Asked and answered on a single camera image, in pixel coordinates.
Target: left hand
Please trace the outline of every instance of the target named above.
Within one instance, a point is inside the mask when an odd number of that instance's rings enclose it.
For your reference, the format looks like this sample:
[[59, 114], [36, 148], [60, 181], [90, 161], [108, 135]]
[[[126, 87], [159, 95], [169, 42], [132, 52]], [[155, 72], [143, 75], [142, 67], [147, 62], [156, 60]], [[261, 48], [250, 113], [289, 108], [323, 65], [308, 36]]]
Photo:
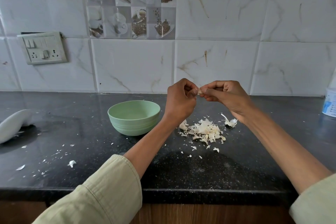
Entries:
[[168, 87], [166, 110], [163, 118], [177, 127], [191, 115], [196, 106], [197, 86], [183, 78]]

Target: forearm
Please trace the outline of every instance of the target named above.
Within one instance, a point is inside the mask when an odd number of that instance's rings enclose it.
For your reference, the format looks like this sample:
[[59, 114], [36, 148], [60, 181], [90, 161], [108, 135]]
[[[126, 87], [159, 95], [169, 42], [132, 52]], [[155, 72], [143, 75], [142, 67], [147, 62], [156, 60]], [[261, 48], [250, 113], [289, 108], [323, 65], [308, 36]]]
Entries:
[[332, 174], [260, 110], [251, 109], [246, 115], [245, 124], [275, 159], [299, 194]]
[[124, 154], [124, 157], [133, 164], [140, 179], [167, 137], [176, 127], [177, 125], [173, 122], [163, 118], [147, 135]]

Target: right hand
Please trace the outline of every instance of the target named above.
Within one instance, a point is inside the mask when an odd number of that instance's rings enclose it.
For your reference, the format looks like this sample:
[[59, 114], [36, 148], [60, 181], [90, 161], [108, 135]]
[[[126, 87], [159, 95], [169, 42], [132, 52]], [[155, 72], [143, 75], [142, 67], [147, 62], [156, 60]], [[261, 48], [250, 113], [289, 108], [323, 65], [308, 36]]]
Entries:
[[237, 81], [214, 81], [200, 87], [200, 90], [203, 93], [200, 97], [222, 103], [241, 123], [244, 123], [246, 114], [256, 108]]

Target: kitchen counter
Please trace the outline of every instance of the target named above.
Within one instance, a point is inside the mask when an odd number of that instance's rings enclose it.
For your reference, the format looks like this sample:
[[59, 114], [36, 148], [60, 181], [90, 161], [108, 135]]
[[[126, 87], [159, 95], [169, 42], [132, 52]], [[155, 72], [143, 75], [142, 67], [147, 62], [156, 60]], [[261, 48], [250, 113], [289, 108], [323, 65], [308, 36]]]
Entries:
[[[252, 99], [327, 168], [336, 170], [336, 118], [321, 113], [322, 98]], [[153, 101], [160, 105], [162, 117], [166, 95], [1, 92], [0, 120], [31, 109], [34, 126], [0, 145], [0, 200], [55, 201], [82, 184], [112, 154], [124, 154], [141, 137], [118, 133], [107, 110], [128, 100]], [[224, 129], [223, 121], [218, 122], [221, 112], [232, 118], [223, 105], [197, 99], [187, 121], [193, 124], [209, 116]], [[178, 132], [175, 129], [166, 140], [141, 180], [144, 203], [288, 207], [296, 199], [290, 181], [243, 124], [227, 128], [224, 144], [210, 144], [210, 149]], [[71, 160], [77, 163], [73, 168], [67, 166]]]

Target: white container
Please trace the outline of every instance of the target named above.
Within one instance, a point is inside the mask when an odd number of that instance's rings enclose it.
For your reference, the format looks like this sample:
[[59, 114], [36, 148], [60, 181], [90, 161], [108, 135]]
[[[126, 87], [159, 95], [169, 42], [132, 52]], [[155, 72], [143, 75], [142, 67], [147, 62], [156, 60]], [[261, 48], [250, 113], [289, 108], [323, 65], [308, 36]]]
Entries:
[[336, 117], [336, 88], [327, 88], [322, 113]]

